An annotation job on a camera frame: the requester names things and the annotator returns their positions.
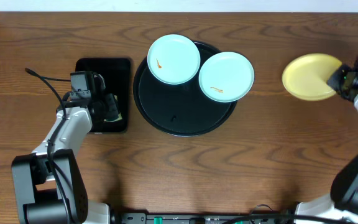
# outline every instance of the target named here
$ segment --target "wood grain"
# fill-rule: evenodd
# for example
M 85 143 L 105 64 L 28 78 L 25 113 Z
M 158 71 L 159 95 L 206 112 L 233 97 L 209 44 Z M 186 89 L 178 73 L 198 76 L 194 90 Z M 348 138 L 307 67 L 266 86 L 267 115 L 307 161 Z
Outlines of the wood grain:
M 171 33 L 246 55 L 254 86 L 221 127 L 194 138 L 153 128 L 131 94 L 127 132 L 88 135 L 81 147 L 89 198 L 118 209 L 246 213 L 260 203 L 280 210 L 329 192 L 358 153 L 357 111 L 338 96 L 298 100 L 281 76 L 308 53 L 353 63 L 358 14 L 0 12 L 0 223 L 17 223 L 11 161 L 40 144 L 58 104 L 24 67 L 68 78 L 79 58 L 130 57 L 133 79 L 151 43 Z

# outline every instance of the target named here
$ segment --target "orange food scrap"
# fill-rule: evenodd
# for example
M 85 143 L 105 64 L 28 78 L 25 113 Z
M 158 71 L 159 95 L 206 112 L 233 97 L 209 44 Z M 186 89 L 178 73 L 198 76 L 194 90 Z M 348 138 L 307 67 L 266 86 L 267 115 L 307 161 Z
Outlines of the orange food scrap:
M 218 93 L 223 93 L 223 90 L 220 90 L 218 88 L 215 88 L 215 87 L 211 87 L 212 89 L 214 89 L 215 91 L 217 91 Z
M 158 59 L 156 58 L 156 60 L 157 60 L 157 66 L 158 66 L 158 68 L 162 68 L 162 66 L 159 64 L 159 62 L 158 62 Z

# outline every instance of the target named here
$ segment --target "wire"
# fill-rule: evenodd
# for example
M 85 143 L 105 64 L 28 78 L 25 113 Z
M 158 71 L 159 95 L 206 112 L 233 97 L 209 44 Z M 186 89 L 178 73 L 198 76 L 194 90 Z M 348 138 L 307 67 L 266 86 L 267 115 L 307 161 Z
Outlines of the wire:
M 68 98 L 70 97 L 70 91 L 68 91 L 67 93 L 65 93 L 64 95 L 63 95 L 63 98 L 62 98 L 62 101 L 67 101 L 68 100 Z
M 268 205 L 266 205 L 266 204 L 260 204 L 260 205 L 255 206 L 255 208 L 252 209 L 252 211 L 249 213 L 249 215 L 252 215 L 253 212 L 255 211 L 255 209 L 260 208 L 260 207 L 268 207 L 271 212 L 273 211 L 273 209 L 270 208 Z M 249 220 L 249 223 L 255 224 L 253 220 Z
M 50 167 L 52 170 L 52 174 L 53 177 L 55 178 L 56 181 L 56 185 L 59 189 L 60 195 L 62 196 L 63 199 L 63 204 L 65 206 L 65 210 L 66 210 L 66 215 L 67 215 L 67 224 L 71 223 L 71 213 L 70 213 L 70 204 L 68 203 L 68 200 L 66 198 L 66 194 L 64 192 L 62 183 L 60 182 L 59 176 L 56 172 L 56 167 L 57 164 L 55 163 L 55 161 L 53 161 L 53 155 L 52 155 L 52 146 L 55 143 L 55 139 L 57 137 L 57 134 L 59 133 L 59 130 L 62 128 L 62 126 L 64 125 L 65 121 L 67 120 L 67 112 L 66 112 L 66 108 L 64 107 L 63 104 L 63 100 L 60 98 L 59 94 L 56 92 L 56 90 L 45 80 L 44 77 L 38 75 L 35 71 L 25 68 L 24 69 L 28 74 L 35 76 L 39 79 L 41 79 L 51 90 L 52 92 L 55 94 L 55 96 L 58 98 L 59 102 L 60 102 L 60 106 L 62 107 L 63 110 L 63 116 L 62 116 L 62 120 L 60 121 L 60 123 L 58 124 L 58 126 L 56 127 L 56 129 L 54 130 L 54 132 L 52 133 L 51 137 L 48 139 L 48 147 L 47 147 L 47 155 L 48 155 L 48 160 L 50 161 Z
M 61 79 L 61 78 L 49 78 L 49 77 L 42 77 L 42 78 L 44 78 L 46 80 L 51 80 L 51 81 L 71 82 L 71 80 L 66 80 L 66 79 Z
M 333 220 L 329 218 L 321 218 L 321 217 L 314 217 L 309 215 L 284 215 L 284 214 L 263 214 L 263 215 L 248 215 L 240 218 L 235 218 L 229 221 L 226 221 L 222 224 L 235 224 L 236 222 L 241 221 L 249 221 L 249 220 L 257 220 L 257 219 L 289 219 L 289 220 L 308 220 L 314 222 L 322 222 L 322 223 L 329 223 L 329 224 L 350 224 L 352 222 L 346 222 L 342 220 Z

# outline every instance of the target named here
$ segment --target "black tray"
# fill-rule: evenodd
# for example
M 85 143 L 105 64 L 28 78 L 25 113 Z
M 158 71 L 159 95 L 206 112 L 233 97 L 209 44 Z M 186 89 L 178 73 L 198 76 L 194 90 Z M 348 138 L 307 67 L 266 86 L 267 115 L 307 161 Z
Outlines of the black tray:
M 128 58 L 81 58 L 75 65 L 75 71 L 89 70 L 103 76 L 106 93 L 117 96 L 118 108 L 122 120 L 93 124 L 91 133 L 121 133 L 128 125 L 129 83 L 131 80 L 131 61 Z
M 201 55 L 201 66 L 220 50 L 195 42 Z M 198 84 L 198 73 L 188 82 L 168 85 L 157 80 L 147 66 L 147 57 L 134 78 L 137 109 L 152 126 L 176 136 L 197 136 L 219 127 L 237 102 L 219 103 L 209 99 Z

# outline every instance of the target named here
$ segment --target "plate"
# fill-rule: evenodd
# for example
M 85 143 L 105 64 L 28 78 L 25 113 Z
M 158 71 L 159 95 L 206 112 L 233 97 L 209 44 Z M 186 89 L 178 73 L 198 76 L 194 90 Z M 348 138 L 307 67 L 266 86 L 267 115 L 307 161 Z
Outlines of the plate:
M 324 100 L 336 94 L 326 82 L 341 65 L 331 55 L 304 55 L 287 65 L 282 81 L 285 89 L 301 100 Z
M 199 83 L 203 93 L 222 103 L 236 101 L 251 89 L 254 68 L 243 55 L 222 52 L 213 55 L 201 67 Z
M 147 54 L 147 65 L 161 82 L 171 85 L 185 83 L 200 68 L 200 52 L 189 38 L 170 34 L 157 39 Z

